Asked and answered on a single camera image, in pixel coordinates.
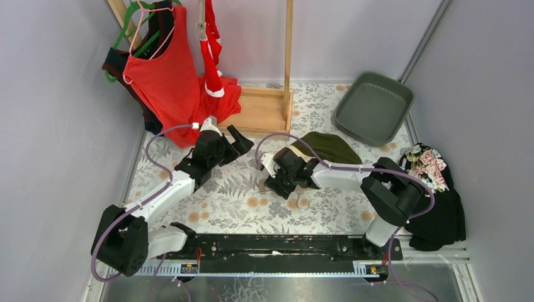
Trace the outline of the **olive green underwear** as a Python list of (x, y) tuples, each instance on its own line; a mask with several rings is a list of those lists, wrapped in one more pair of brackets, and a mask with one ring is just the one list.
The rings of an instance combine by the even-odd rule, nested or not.
[[(301, 139), (322, 160), (337, 164), (362, 164), (359, 155), (337, 135), (312, 131), (308, 132)], [(301, 141), (294, 141), (291, 145), (286, 146), (286, 148), (306, 162), (315, 158), (315, 155)]]

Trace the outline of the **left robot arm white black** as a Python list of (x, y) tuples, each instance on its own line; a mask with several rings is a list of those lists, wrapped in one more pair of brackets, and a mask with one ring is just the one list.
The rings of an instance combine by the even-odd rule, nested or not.
[(214, 167), (227, 165), (247, 154), (254, 143), (234, 126), (228, 126), (233, 142), (216, 126), (205, 121), (194, 124), (200, 135), (194, 147), (173, 170), (162, 166), (168, 179), (146, 197), (124, 207), (107, 207), (100, 219), (91, 247), (91, 272), (101, 282), (111, 281), (97, 271), (97, 262), (116, 270), (118, 275), (132, 276), (148, 259), (168, 252), (178, 252), (188, 238), (188, 232), (167, 226), (155, 230), (154, 223), (175, 203), (188, 198), (211, 177)]

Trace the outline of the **wooden clip hanger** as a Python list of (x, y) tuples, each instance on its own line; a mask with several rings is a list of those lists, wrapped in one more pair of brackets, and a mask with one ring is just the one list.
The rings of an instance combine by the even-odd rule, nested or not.
[[(261, 179), (258, 182), (258, 193), (259, 194), (274, 194), (274, 192), (270, 188), (265, 186), (264, 182), (265, 182), (264, 179)], [(304, 189), (302, 189), (301, 187), (297, 186), (296, 190), (294, 190), (294, 192), (290, 193), (290, 195), (289, 195), (289, 197), (287, 199), (288, 207), (290, 209), (298, 210), (298, 211), (306, 211), (306, 210), (309, 209), (310, 201), (305, 203), (305, 201), (307, 199), (303, 197), (304, 192), (305, 192)]]
[(207, 41), (206, 30), (206, 0), (198, 0), (198, 22), (196, 28), (199, 32), (199, 38), (201, 41)]

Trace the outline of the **red underwear with white lettering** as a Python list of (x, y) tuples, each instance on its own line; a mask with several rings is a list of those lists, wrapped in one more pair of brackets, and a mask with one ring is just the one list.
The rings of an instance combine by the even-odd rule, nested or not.
[(209, 96), (221, 98), (224, 96), (222, 73), (218, 70), (219, 57), (222, 51), (220, 33), (216, 25), (212, 1), (205, 1), (204, 34), (200, 38), (201, 53), (204, 61), (205, 90)]

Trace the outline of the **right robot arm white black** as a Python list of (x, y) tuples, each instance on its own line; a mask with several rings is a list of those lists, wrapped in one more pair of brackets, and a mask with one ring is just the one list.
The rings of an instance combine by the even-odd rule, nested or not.
[(377, 212), (364, 239), (376, 247), (387, 245), (397, 229), (406, 225), (426, 193), (421, 181), (386, 157), (374, 165), (340, 164), (307, 158), (297, 149), (285, 147), (277, 154), (263, 154), (259, 162), (268, 173), (264, 185), (285, 199), (297, 187), (363, 193)]

